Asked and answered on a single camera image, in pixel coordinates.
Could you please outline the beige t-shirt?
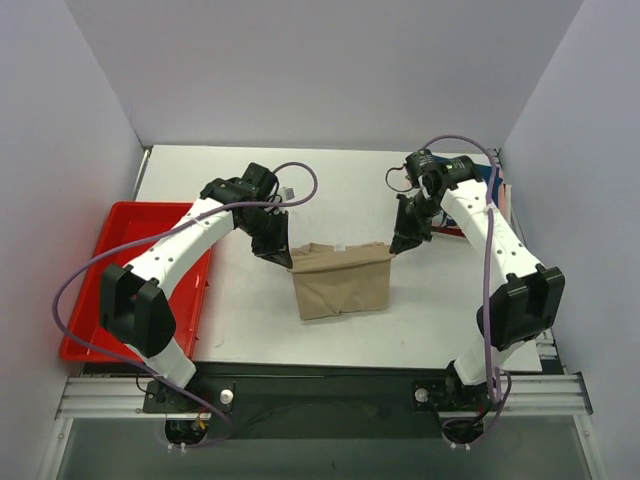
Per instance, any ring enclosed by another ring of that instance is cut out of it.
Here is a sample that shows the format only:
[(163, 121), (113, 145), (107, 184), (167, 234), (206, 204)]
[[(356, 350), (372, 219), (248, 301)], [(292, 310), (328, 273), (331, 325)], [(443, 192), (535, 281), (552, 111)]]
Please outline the beige t-shirt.
[(308, 243), (291, 251), (290, 269), (299, 317), (316, 320), (381, 311), (390, 301), (389, 246), (373, 242), (345, 246)]

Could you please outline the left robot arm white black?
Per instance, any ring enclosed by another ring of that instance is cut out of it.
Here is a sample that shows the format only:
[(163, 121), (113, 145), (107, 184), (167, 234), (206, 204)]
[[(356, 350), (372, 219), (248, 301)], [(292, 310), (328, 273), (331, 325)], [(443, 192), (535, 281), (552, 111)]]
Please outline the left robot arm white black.
[(256, 257), (292, 267), (288, 214), (266, 205), (278, 186), (276, 174), (256, 163), (240, 177), (217, 178), (165, 237), (125, 266), (110, 265), (102, 273), (103, 329), (171, 382), (166, 398), (179, 411), (195, 409), (203, 389), (192, 380), (196, 367), (175, 338), (170, 297), (193, 265), (235, 229), (250, 237)]

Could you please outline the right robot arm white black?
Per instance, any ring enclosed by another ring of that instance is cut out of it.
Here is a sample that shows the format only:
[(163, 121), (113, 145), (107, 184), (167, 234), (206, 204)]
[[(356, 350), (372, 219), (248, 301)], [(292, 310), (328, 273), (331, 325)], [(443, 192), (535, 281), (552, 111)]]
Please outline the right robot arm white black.
[(441, 161), (428, 149), (408, 155), (403, 168), (410, 183), (398, 193), (389, 251), (398, 255), (432, 238), (432, 220), (444, 213), (483, 259), (478, 335), (449, 366), (443, 383), (448, 404), (465, 408), (486, 385), (493, 402), (502, 399), (501, 368), (513, 353), (554, 324), (565, 287), (557, 267), (546, 267), (518, 238), (467, 156)]

